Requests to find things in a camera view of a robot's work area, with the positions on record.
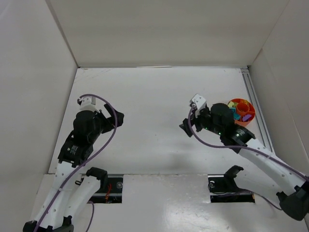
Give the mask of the light green lego brick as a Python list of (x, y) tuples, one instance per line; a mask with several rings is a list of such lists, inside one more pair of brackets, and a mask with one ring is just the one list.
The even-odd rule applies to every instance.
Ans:
[(236, 108), (237, 104), (238, 104), (237, 102), (230, 101), (227, 106), (229, 108)]

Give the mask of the orange divided round container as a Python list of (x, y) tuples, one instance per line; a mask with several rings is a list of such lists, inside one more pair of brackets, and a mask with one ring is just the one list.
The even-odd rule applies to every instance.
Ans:
[[(230, 101), (232, 102), (237, 102), (237, 106), (236, 106), (236, 112), (241, 115), (241, 119), (239, 120), (234, 120), (236, 124), (239, 124), (243, 127), (248, 126), (251, 121), (253, 121), (253, 119), (255, 118), (255, 108), (253, 107), (253, 105), (250, 103), (250, 106), (247, 106), (246, 104), (243, 104), (240, 102), (240, 98), (236, 98), (236, 99), (232, 99)], [(250, 118), (250, 120), (243, 122), (242, 121), (242, 117), (245, 115), (252, 115), (252, 117)]]

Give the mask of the purple printed lego brick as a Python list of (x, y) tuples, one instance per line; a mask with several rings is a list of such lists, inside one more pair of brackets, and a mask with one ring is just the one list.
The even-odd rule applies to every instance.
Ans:
[(252, 115), (245, 115), (245, 116), (242, 117), (242, 121), (246, 122), (246, 121), (250, 120), (251, 117), (252, 117)]

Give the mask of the yellow long lego brick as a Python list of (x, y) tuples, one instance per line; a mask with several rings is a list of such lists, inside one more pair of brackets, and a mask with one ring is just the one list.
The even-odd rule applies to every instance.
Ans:
[(250, 103), (247, 100), (241, 99), (240, 102), (246, 104), (247, 106), (250, 106)]

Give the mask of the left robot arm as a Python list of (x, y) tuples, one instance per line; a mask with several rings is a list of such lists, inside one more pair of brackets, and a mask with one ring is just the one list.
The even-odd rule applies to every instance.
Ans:
[(106, 118), (93, 103), (81, 103), (73, 121), (73, 130), (67, 136), (58, 155), (58, 164), (52, 187), (36, 217), (25, 223), (25, 232), (72, 232), (73, 220), (88, 203), (91, 196), (108, 184), (106, 170), (91, 167), (79, 186), (76, 178), (96, 154), (94, 143), (101, 134), (116, 132), (122, 126), (124, 114), (110, 104), (104, 105), (110, 114)]

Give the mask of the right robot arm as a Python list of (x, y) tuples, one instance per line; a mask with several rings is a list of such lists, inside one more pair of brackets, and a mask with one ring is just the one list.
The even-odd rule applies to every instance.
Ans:
[(188, 118), (180, 125), (188, 136), (202, 129), (220, 136), (220, 148), (229, 148), (246, 158), (279, 187), (276, 192), (281, 209), (291, 218), (301, 221), (309, 212), (309, 179), (267, 150), (245, 127), (234, 122), (233, 112), (224, 103), (211, 108), (202, 101), (190, 101)]

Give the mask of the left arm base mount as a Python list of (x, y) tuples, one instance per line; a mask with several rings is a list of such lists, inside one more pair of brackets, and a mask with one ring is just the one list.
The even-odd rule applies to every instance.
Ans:
[(75, 181), (75, 184), (80, 186), (88, 175), (98, 177), (100, 180), (100, 188), (89, 199), (90, 201), (104, 204), (122, 203), (123, 175), (109, 175), (104, 169), (91, 167)]

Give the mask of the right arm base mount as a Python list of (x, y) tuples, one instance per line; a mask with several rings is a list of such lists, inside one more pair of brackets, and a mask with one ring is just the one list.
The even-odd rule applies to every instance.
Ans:
[(234, 165), (224, 174), (208, 175), (208, 190), (211, 203), (255, 203), (254, 194), (239, 188), (235, 182), (237, 174), (244, 169)]

